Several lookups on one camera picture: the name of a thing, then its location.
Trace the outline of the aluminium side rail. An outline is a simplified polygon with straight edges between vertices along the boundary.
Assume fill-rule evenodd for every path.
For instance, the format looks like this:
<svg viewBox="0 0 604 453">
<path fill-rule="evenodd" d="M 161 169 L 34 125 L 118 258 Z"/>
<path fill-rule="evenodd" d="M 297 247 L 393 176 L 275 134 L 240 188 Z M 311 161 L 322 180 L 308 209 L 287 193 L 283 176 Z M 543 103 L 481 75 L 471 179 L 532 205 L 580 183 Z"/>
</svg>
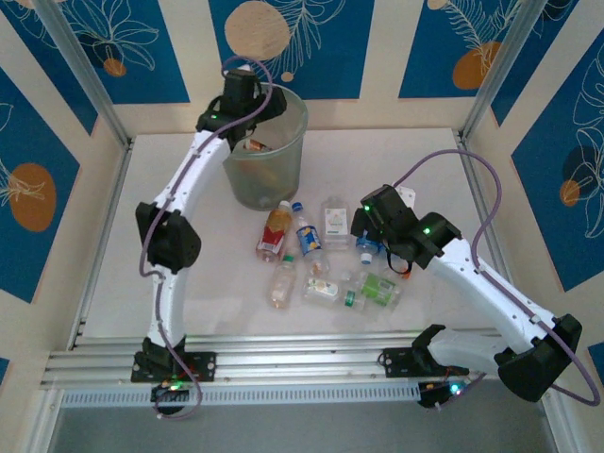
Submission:
<svg viewBox="0 0 604 453">
<path fill-rule="evenodd" d="M 495 198 L 491 198 L 491 191 L 496 190 L 493 176 L 483 163 L 473 157 L 461 155 L 461 165 L 476 207 L 479 224 L 482 225 L 495 205 Z M 496 234 L 495 219 L 485 227 L 478 239 L 478 254 L 504 279 L 513 281 L 502 243 Z"/>
<path fill-rule="evenodd" d="M 95 253 L 93 255 L 93 261 L 87 274 L 83 290 L 79 297 L 78 307 L 75 311 L 75 319 L 72 323 L 70 335 L 66 343 L 67 350 L 72 350 L 75 348 L 77 344 L 77 337 L 80 335 L 80 328 L 84 326 L 87 321 L 88 312 L 90 310 L 92 298 L 94 295 L 101 266 L 109 242 L 109 235 L 111 232 L 115 213 L 117 211 L 119 199 L 125 183 L 127 169 L 131 161 L 134 142 L 134 138 L 128 139 L 125 152 L 120 159 L 119 166 L 117 168 L 117 173 L 111 186 L 109 203 L 104 211 L 102 228 L 100 230 L 99 239 L 96 244 Z"/>
</svg>

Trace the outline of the red gold label bottle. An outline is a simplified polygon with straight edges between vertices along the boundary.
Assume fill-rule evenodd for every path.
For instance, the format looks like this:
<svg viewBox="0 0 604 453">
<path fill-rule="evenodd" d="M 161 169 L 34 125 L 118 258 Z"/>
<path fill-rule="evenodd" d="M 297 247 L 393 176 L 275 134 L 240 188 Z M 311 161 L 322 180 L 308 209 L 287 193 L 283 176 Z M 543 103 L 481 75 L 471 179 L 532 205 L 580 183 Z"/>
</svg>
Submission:
<svg viewBox="0 0 604 453">
<path fill-rule="evenodd" d="M 293 212 L 291 203 L 282 200 L 270 212 L 257 243 L 256 253 L 260 260 L 274 262 L 283 257 L 286 239 L 292 223 Z"/>
</svg>

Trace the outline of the black controller box with LEDs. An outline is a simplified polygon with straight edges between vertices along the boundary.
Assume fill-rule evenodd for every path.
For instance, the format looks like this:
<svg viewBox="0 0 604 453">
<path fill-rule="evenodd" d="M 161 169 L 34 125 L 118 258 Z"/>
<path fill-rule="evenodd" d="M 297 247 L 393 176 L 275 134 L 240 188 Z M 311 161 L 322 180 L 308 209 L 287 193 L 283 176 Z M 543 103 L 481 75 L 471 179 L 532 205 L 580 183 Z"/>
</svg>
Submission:
<svg viewBox="0 0 604 453">
<path fill-rule="evenodd" d="M 418 404 L 429 410 L 440 411 L 448 403 L 461 396 L 468 386 L 466 379 L 440 379 L 423 381 L 418 384 L 420 400 Z"/>
<path fill-rule="evenodd" d="M 177 416 L 185 409 L 190 391 L 181 383 L 164 382 L 151 389 L 150 402 L 158 418 Z"/>
</svg>

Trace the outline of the clear bottle peach liquid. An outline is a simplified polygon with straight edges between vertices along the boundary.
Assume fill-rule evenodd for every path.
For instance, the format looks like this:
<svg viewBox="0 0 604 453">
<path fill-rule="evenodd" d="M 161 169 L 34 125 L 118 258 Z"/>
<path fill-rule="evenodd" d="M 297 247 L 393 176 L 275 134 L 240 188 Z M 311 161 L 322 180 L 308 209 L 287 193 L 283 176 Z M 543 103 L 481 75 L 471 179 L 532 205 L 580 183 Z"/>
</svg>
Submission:
<svg viewBox="0 0 604 453">
<path fill-rule="evenodd" d="M 269 302 L 276 309 L 286 309 L 290 305 L 297 277 L 295 257 L 286 254 L 275 269 L 269 287 Z"/>
</svg>

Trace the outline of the translucent grey-green plastic bin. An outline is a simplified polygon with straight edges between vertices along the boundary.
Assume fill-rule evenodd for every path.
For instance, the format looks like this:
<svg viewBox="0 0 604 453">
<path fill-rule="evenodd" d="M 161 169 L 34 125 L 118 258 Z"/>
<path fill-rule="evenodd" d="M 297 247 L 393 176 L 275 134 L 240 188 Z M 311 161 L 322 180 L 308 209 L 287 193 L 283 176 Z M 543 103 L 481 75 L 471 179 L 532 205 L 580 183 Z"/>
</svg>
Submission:
<svg viewBox="0 0 604 453">
<path fill-rule="evenodd" d="M 275 119 L 264 121 L 238 142 L 223 164 L 237 201 L 252 210 L 272 210 L 282 200 L 295 196 L 300 179 L 302 147 L 309 115 L 304 101 L 293 91 L 280 87 L 287 109 Z M 254 139 L 272 148 L 253 153 L 243 149 L 245 139 Z"/>
</svg>

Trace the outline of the blue label bottle white cap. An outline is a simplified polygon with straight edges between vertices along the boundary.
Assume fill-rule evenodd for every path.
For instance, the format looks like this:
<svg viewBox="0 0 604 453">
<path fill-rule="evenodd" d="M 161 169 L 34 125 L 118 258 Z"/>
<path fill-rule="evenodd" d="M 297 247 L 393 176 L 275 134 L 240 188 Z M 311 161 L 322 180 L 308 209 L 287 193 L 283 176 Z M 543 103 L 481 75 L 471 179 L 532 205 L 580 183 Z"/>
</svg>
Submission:
<svg viewBox="0 0 604 453">
<path fill-rule="evenodd" d="M 360 263 L 369 265 L 373 258 L 378 256 L 382 245 L 376 241 L 369 240 L 367 235 L 363 235 L 356 240 L 356 249 L 359 254 Z"/>
</svg>

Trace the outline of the clear bottle green cap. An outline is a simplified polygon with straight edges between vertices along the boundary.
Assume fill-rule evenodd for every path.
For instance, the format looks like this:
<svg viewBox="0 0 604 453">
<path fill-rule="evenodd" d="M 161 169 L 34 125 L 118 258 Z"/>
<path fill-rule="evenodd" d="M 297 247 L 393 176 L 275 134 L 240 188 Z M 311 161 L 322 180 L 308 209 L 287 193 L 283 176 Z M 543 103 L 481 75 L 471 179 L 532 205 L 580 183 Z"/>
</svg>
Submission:
<svg viewBox="0 0 604 453">
<path fill-rule="evenodd" d="M 309 276 L 302 287 L 303 299 L 322 307 L 361 312 L 365 309 L 365 297 L 352 279 L 333 280 Z"/>
</svg>

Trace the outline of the clear white-label bottle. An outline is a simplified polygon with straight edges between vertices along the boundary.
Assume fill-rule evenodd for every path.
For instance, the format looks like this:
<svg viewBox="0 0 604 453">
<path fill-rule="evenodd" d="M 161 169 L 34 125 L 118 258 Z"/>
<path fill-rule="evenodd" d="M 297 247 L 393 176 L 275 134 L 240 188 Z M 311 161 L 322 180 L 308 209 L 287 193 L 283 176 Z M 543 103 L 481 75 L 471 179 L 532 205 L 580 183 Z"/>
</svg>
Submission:
<svg viewBox="0 0 604 453">
<path fill-rule="evenodd" d="M 347 203 L 339 196 L 329 196 L 321 205 L 321 227 L 327 250 L 344 251 L 350 246 Z"/>
</svg>

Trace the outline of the aluminium frame post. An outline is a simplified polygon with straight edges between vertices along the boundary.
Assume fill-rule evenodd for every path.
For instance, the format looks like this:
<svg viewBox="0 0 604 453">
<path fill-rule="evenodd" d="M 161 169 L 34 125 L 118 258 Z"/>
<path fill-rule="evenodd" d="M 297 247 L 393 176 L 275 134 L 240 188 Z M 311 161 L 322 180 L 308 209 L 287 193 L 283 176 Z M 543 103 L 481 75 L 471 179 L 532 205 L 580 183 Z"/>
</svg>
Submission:
<svg viewBox="0 0 604 453">
<path fill-rule="evenodd" d="M 93 69 L 76 34 L 67 22 L 54 0 L 31 0 L 48 34 L 57 46 L 63 59 L 86 93 L 96 112 L 105 120 L 117 142 L 128 150 L 131 138 L 117 115 L 113 103 Z"/>
<path fill-rule="evenodd" d="M 461 129 L 460 141 L 466 146 L 477 131 L 487 110 L 498 94 L 531 30 L 539 19 L 547 0 L 522 0 L 518 15 L 503 40 L 491 69 L 478 89 L 476 99 Z"/>
</svg>

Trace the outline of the green lime label bottle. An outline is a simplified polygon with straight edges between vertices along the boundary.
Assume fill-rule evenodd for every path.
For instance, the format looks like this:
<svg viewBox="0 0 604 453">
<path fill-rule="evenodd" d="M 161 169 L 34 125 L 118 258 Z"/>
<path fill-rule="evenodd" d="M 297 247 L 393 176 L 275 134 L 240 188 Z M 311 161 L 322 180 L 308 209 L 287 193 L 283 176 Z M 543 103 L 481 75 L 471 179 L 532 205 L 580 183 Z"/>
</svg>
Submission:
<svg viewBox="0 0 604 453">
<path fill-rule="evenodd" d="M 402 294 L 396 283 L 371 272 L 354 273 L 346 284 L 352 294 L 345 297 L 345 304 L 355 310 L 366 307 L 391 309 L 398 304 Z"/>
</svg>

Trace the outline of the wide aluminium base rail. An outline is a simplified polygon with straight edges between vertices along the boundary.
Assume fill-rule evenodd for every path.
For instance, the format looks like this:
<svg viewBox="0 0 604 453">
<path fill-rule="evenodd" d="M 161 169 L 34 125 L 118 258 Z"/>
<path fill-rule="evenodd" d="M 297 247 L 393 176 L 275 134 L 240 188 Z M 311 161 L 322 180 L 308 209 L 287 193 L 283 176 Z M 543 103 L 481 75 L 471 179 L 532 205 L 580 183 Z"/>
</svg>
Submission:
<svg viewBox="0 0 604 453">
<path fill-rule="evenodd" d="M 186 349 L 217 354 L 214 385 L 384 381 L 378 355 L 409 346 L 417 330 L 357 334 L 192 336 Z M 77 389 L 128 386 L 137 338 L 80 337 L 75 347 L 49 354 L 40 386 Z"/>
</svg>

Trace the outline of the blue Pepsi label bottle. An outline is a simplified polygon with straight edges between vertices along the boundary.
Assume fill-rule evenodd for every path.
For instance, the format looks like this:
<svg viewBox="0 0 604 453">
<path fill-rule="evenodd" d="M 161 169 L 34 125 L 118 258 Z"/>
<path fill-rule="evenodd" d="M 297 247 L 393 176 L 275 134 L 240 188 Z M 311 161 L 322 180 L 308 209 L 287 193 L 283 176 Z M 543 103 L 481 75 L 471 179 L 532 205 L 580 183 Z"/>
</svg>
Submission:
<svg viewBox="0 0 604 453">
<path fill-rule="evenodd" d="M 329 271 L 329 262 L 315 222 L 301 202 L 294 202 L 292 209 L 294 215 L 294 233 L 298 240 L 303 260 L 313 276 L 324 277 Z"/>
</svg>

